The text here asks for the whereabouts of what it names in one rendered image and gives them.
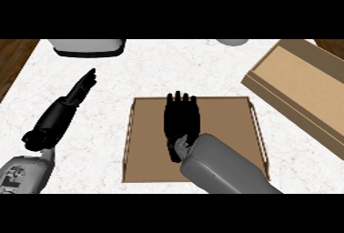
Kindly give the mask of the tan cardboard box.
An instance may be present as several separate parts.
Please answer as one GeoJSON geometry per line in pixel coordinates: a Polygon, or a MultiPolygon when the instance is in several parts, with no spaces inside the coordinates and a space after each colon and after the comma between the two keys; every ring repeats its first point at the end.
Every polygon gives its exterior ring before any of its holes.
{"type": "Polygon", "coordinates": [[[304,39],[282,39],[242,85],[344,159],[344,59],[304,39]]]}

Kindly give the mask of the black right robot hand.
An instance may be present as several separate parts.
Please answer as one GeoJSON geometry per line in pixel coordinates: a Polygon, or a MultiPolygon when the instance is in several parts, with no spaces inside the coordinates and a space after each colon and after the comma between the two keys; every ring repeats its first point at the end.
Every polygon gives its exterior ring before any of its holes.
{"type": "Polygon", "coordinates": [[[178,138],[187,137],[187,145],[196,141],[200,133],[200,113],[196,103],[196,97],[187,93],[166,95],[166,104],[164,109],[164,134],[166,138],[166,149],[174,163],[181,162],[177,156],[174,144],[178,138]]]}

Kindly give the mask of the pale grey round object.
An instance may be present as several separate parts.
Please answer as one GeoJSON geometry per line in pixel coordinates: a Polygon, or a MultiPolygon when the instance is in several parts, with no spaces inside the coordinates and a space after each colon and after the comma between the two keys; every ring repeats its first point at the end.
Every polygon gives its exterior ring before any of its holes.
{"type": "Polygon", "coordinates": [[[217,41],[226,46],[240,46],[246,43],[248,39],[217,39],[217,41]]]}

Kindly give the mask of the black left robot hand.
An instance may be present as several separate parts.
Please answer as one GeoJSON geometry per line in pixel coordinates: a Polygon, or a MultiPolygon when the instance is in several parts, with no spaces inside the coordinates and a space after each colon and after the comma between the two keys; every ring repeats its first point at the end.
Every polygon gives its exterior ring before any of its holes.
{"type": "Polygon", "coordinates": [[[76,108],[96,82],[96,69],[91,69],[70,88],[68,95],[60,96],[53,101],[35,123],[34,129],[22,136],[23,146],[28,150],[39,151],[56,146],[66,133],[76,108]]]}

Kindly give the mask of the brown wooden tray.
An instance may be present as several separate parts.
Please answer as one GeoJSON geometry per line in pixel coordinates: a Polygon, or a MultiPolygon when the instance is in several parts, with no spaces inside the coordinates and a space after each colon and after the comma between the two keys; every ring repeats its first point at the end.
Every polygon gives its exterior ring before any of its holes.
{"type": "MultiPolygon", "coordinates": [[[[135,97],[127,124],[122,182],[187,182],[171,162],[164,135],[164,97],[135,97]]],[[[246,96],[197,98],[200,132],[221,142],[268,176],[268,158],[255,108],[246,96]]]]}

